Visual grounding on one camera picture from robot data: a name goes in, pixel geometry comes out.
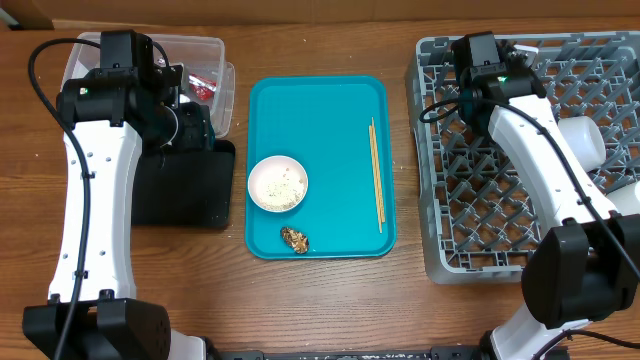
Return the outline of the white cup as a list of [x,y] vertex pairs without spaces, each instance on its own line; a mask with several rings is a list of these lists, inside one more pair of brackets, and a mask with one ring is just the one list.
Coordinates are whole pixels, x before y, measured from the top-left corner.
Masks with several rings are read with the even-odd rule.
[[621,215],[640,213],[640,183],[634,182],[606,195]]

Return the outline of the grey-blue bowl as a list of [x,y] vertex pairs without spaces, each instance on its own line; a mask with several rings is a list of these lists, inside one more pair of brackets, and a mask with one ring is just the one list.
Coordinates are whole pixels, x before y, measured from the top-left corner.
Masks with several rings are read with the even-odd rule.
[[595,170],[606,160],[604,139],[597,124],[588,116],[564,118],[559,130],[585,172]]

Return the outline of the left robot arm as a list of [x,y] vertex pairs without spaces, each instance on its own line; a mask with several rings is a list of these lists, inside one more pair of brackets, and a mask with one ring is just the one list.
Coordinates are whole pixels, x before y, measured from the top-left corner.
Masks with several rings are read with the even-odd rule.
[[234,149],[208,109],[184,102],[180,65],[122,62],[67,81],[62,123],[68,185],[48,301],[25,309],[25,336],[52,359],[214,359],[211,341],[175,330],[141,301],[131,264],[135,225],[225,226]]

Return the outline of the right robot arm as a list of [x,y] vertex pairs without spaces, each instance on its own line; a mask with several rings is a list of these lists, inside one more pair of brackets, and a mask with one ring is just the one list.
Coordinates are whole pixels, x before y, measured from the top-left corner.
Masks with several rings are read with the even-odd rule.
[[639,217],[622,214],[586,174],[525,56],[490,32],[466,35],[451,49],[459,114],[506,153],[542,237],[521,275],[523,305],[484,344],[493,359],[541,359],[633,304]]

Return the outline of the red silver wrapper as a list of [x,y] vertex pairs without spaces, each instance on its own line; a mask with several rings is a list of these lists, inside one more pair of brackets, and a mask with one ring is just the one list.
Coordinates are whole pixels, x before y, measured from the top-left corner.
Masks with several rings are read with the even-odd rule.
[[212,99],[217,91],[217,83],[202,76],[190,73],[188,76],[191,91],[202,101]]

